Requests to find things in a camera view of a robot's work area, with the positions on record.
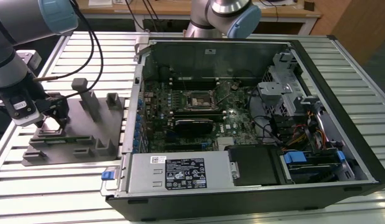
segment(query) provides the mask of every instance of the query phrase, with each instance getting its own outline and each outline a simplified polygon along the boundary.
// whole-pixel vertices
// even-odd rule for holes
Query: green circuit board
[[[221,122],[213,123],[210,134],[196,138],[176,136],[170,115],[170,112],[182,111],[188,104],[190,104],[190,101],[188,101],[190,91],[174,91],[164,83],[146,83],[145,103],[150,127],[148,134],[150,153],[169,152],[168,147],[172,145],[182,145],[184,148],[188,145],[194,147],[201,145],[201,151],[216,151],[218,150],[216,142],[218,137],[232,137],[236,145],[258,143],[254,126],[252,125],[248,110],[244,107],[248,101],[246,91],[252,87],[240,87],[234,90],[232,89],[233,83],[233,81],[222,81],[212,90],[216,103],[213,106],[218,107],[222,114],[221,117],[225,119]]]

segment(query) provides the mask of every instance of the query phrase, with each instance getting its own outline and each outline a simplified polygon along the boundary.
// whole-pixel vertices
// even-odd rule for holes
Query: white label sticker
[[[205,55],[214,55],[216,54],[216,49],[206,49],[205,50]]]
[[[113,0],[113,4],[126,5],[125,0]]]
[[[150,157],[150,163],[165,163],[166,162],[166,156],[152,156]]]
[[[19,110],[19,109],[25,108],[25,107],[28,106],[28,104],[27,104],[25,101],[23,101],[23,102],[19,102],[19,103],[13,104],[12,106],[13,106],[13,108],[15,108],[16,110]]]

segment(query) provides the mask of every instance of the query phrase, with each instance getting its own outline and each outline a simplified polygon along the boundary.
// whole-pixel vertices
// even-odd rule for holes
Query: regulatory label
[[[150,163],[165,163],[166,157],[165,156],[152,156]]]
[[[13,109],[19,110],[19,109],[25,108],[28,106],[28,104],[25,101],[21,101],[21,102],[13,104],[12,106],[13,106]]]
[[[205,160],[166,160],[166,189],[182,190],[206,188]]]

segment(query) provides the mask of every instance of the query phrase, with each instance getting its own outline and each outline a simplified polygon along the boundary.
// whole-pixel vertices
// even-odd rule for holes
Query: barcode label
[[[150,157],[150,163],[165,163],[166,162],[166,156],[152,156]]]

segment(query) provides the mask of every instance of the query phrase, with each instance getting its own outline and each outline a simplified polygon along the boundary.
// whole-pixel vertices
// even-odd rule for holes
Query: floor
[[[132,20],[89,20],[92,27],[96,31],[136,31]],[[154,30],[153,24],[149,20],[145,20],[144,25],[152,31]],[[182,29],[188,27],[188,21],[162,21],[158,26],[160,32],[181,32]],[[80,24],[77,30],[85,31],[85,26]],[[17,46],[17,49],[34,49],[40,53],[42,57],[42,61],[45,61],[49,57],[49,54],[53,50],[54,44],[58,40],[58,37],[49,37],[42,40],[31,42],[21,46]],[[364,65],[364,69],[378,84],[378,86],[385,91],[385,43],[380,47],[378,51],[373,55],[369,62]],[[9,124],[9,117],[0,112],[0,138],[4,133],[7,126]]]

